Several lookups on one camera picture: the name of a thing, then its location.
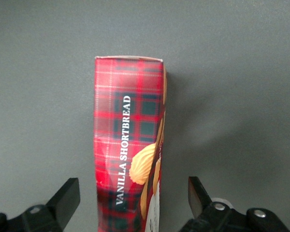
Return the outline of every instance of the gray wall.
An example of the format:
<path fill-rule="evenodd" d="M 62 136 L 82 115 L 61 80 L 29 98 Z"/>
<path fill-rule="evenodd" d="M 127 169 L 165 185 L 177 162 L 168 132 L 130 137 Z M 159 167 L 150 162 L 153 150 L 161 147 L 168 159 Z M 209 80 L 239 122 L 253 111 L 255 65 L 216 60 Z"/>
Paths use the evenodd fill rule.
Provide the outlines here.
<path fill-rule="evenodd" d="M 187 178 L 290 228 L 290 1 L 0 1 L 0 211 L 14 217 L 79 177 L 66 232 L 97 228 L 94 57 L 169 72 L 161 232 L 192 214 Z"/>

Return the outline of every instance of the box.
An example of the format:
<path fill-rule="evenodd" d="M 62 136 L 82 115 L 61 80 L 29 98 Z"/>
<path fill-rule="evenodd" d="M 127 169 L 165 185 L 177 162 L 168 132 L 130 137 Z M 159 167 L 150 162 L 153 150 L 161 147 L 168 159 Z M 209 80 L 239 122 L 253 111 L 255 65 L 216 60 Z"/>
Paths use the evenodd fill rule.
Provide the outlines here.
<path fill-rule="evenodd" d="M 157 232 L 166 70 L 161 59 L 96 57 L 98 232 Z"/>

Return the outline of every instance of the tartan pattern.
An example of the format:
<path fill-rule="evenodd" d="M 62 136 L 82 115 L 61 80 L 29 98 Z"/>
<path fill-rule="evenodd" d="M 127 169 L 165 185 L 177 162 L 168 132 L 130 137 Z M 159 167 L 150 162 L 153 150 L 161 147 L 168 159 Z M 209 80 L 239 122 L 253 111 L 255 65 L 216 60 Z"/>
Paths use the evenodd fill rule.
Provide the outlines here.
<path fill-rule="evenodd" d="M 133 183 L 129 169 L 133 156 L 156 141 L 164 113 L 163 63 L 158 60 L 97 58 L 94 100 L 94 157 L 98 195 L 99 232 L 144 231 L 140 211 L 144 186 Z M 130 96 L 129 147 L 124 201 L 116 205 L 124 96 Z M 147 194 L 152 195 L 155 155 Z"/>

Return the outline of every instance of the bolt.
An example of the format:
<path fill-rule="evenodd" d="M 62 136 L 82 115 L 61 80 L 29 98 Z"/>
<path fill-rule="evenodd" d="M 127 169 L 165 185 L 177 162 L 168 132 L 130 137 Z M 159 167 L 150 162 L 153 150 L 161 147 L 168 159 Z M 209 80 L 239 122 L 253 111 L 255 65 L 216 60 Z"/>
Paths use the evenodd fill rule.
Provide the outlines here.
<path fill-rule="evenodd" d="M 260 218 L 265 218 L 265 217 L 266 217 L 265 212 L 263 212 L 262 210 L 259 210 L 259 209 L 256 209 L 256 210 L 254 211 L 254 214 L 255 214 L 257 217 L 260 217 Z"/>
<path fill-rule="evenodd" d="M 223 211 L 226 207 L 223 204 L 216 203 L 215 208 L 219 211 Z"/>
<path fill-rule="evenodd" d="M 30 210 L 30 213 L 31 213 L 31 214 L 36 214 L 36 213 L 38 213 L 39 211 L 40 211 L 40 208 L 35 206 L 33 209 Z"/>

